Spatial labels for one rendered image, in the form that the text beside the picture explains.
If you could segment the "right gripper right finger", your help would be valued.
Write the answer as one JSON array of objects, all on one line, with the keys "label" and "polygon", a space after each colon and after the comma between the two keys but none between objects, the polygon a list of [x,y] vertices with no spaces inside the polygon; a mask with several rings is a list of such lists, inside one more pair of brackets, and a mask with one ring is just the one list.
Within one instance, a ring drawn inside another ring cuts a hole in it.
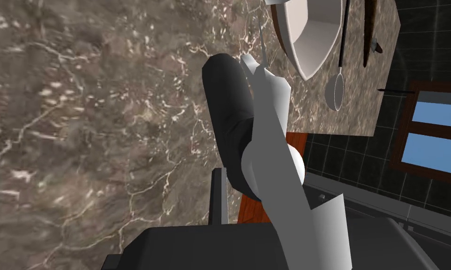
[{"label": "right gripper right finger", "polygon": [[310,210],[314,236],[308,270],[352,270],[344,196]]}]

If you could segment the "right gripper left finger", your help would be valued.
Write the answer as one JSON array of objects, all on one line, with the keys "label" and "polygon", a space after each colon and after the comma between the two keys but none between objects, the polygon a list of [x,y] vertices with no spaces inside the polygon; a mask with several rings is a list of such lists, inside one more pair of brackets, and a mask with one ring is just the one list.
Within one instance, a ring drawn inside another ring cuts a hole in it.
[{"label": "right gripper left finger", "polygon": [[227,175],[225,168],[214,168],[211,174],[209,225],[229,223]]}]

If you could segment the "black and grey bottle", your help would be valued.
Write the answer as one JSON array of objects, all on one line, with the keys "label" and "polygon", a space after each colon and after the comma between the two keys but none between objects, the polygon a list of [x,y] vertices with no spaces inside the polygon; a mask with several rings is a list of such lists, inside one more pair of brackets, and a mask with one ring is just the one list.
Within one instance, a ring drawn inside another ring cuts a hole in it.
[{"label": "black and grey bottle", "polygon": [[258,198],[289,270],[321,270],[304,166],[286,142],[291,87],[251,55],[208,58],[202,81],[215,141],[231,186]]}]

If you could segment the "red-brown wooden cupboard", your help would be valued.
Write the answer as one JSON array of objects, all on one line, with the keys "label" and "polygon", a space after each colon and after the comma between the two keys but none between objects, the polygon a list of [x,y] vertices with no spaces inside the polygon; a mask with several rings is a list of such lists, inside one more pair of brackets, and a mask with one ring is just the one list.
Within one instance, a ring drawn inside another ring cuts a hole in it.
[{"label": "red-brown wooden cupboard", "polygon": [[[307,136],[307,133],[287,132],[286,134],[287,143],[299,152],[302,165],[304,164],[303,155],[306,147]],[[263,209],[261,202],[255,201],[246,195],[242,195],[237,223],[244,224],[269,222],[270,219]]]}]

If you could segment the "grey stove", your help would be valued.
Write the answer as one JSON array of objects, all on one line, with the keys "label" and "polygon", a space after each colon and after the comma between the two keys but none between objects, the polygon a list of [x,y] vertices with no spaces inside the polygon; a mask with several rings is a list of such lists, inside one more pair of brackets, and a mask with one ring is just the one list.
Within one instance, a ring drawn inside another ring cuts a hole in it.
[{"label": "grey stove", "polygon": [[312,208],[343,195],[352,270],[451,270],[451,217],[308,173]]}]

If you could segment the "brown framed window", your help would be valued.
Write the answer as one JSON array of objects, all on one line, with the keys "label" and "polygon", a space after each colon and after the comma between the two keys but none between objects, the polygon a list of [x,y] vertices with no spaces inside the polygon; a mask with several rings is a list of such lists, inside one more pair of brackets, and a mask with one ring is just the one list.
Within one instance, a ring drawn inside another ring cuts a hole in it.
[{"label": "brown framed window", "polygon": [[451,82],[412,81],[390,167],[451,184]]}]

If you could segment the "white sink basin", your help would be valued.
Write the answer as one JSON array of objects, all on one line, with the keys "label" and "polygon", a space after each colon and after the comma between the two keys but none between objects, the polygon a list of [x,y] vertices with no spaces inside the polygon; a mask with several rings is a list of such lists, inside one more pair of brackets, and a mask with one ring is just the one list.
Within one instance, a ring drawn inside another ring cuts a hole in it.
[{"label": "white sink basin", "polygon": [[265,0],[279,42],[303,80],[313,77],[338,37],[343,0]]}]

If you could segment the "brown wooden utensil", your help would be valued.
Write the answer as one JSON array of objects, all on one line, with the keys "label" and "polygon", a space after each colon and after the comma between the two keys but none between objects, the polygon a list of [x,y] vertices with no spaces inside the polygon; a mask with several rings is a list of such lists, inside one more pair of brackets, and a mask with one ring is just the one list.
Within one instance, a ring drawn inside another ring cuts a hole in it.
[{"label": "brown wooden utensil", "polygon": [[363,42],[363,66],[367,66],[370,52],[383,53],[383,49],[377,39],[373,37],[376,8],[378,0],[364,0],[364,42]]}]

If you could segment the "black handled grey ladle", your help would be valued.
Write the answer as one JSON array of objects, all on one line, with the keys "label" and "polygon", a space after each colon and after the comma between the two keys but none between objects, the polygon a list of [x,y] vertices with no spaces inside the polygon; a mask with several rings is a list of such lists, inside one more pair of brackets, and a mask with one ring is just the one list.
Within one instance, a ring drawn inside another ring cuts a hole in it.
[{"label": "black handled grey ladle", "polygon": [[324,92],[324,97],[326,100],[326,104],[333,111],[339,111],[342,107],[343,97],[344,97],[344,78],[342,75],[342,66],[343,66],[343,58],[344,58],[344,50],[346,44],[346,32],[347,32],[347,24],[349,17],[349,9],[350,9],[351,0],[346,0],[346,6],[344,10],[344,19],[342,24],[342,36],[340,42],[340,51],[338,58],[338,72],[335,76],[332,76],[327,85]]}]

